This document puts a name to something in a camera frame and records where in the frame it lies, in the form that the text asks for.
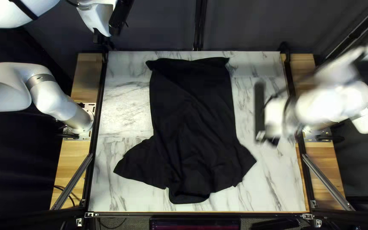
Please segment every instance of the marble tabletop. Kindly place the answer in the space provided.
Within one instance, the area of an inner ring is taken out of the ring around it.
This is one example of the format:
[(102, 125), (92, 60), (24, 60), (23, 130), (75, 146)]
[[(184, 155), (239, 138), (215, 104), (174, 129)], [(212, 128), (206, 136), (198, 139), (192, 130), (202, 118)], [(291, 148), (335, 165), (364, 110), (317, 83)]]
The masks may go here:
[[(236, 187), (212, 193), (204, 202), (172, 204), (168, 190), (113, 173), (123, 154), (153, 135), (147, 60), (229, 57), (236, 133), (257, 160)], [(254, 141), (253, 85), (266, 82), (266, 96), (286, 86), (278, 52), (109, 52), (89, 211), (198, 212), (305, 211), (294, 140), (275, 148)]]

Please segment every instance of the black t-shirt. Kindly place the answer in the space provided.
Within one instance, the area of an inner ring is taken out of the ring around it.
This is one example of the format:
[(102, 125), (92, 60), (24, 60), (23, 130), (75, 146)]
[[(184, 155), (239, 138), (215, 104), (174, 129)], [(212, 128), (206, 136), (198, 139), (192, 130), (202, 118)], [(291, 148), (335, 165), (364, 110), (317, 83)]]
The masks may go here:
[(228, 60), (147, 61), (154, 133), (127, 151), (114, 172), (168, 187), (174, 204), (202, 202), (241, 182), (256, 160), (236, 136)]

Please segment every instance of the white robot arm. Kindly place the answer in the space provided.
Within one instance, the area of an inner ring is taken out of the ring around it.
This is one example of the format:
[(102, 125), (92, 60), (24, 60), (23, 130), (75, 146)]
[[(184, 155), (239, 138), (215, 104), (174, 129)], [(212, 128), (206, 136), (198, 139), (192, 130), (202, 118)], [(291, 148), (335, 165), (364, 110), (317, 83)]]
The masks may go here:
[(0, 63), (0, 112), (20, 111), (31, 102), (68, 125), (72, 133), (84, 133), (92, 127), (93, 117), (64, 94), (45, 66)]
[(264, 134), (273, 138), (291, 136), (302, 127), (321, 129), (335, 122), (351, 119), (356, 129), (368, 133), (368, 81), (363, 79), (355, 62), (368, 61), (368, 46), (358, 47), (320, 66), (314, 73), (317, 88), (295, 100), (275, 98), (264, 108)]

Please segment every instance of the metal frame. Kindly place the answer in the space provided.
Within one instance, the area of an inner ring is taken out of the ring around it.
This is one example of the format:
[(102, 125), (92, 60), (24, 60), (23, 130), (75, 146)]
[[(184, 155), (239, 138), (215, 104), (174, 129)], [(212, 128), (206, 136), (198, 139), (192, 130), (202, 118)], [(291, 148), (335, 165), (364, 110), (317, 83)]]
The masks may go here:
[(345, 197), (337, 190), (337, 188), (330, 182), (330, 180), (322, 173), (322, 171), (312, 162), (307, 154), (302, 154), (302, 159), (310, 170), (319, 178), (319, 180), (326, 186), (327, 190), (333, 198), (346, 210), (355, 211)]
[(204, 46), (204, 27), (208, 0), (197, 0), (195, 4), (195, 31), (193, 51), (201, 51)]
[(76, 170), (75, 174), (70, 179), (69, 183), (66, 185), (62, 193), (59, 195), (58, 199), (52, 206), (51, 210), (59, 210), (62, 208), (62, 206), (65, 204), (66, 199), (72, 192), (73, 188), (78, 183), (79, 179), (81, 178), (83, 172), (86, 170), (86, 168), (89, 166), (90, 162), (93, 159), (92, 153), (89, 153), (86, 158), (83, 160), (82, 164), (79, 166), (78, 170)]
[(333, 59), (338, 55), (344, 53), (367, 32), (368, 15), (325, 57), (325, 60)]

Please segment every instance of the black backdrop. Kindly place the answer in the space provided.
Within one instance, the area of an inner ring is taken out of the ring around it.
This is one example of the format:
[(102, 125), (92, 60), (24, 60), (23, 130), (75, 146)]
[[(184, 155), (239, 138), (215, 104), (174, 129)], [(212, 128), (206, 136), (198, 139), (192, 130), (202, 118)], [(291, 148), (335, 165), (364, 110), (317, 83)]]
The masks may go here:
[[(36, 63), (49, 68), (64, 92), (72, 81), (23, 28), (0, 29), (0, 62)], [(50, 208), (59, 160), (60, 124), (33, 105), (0, 113), (0, 213)]]

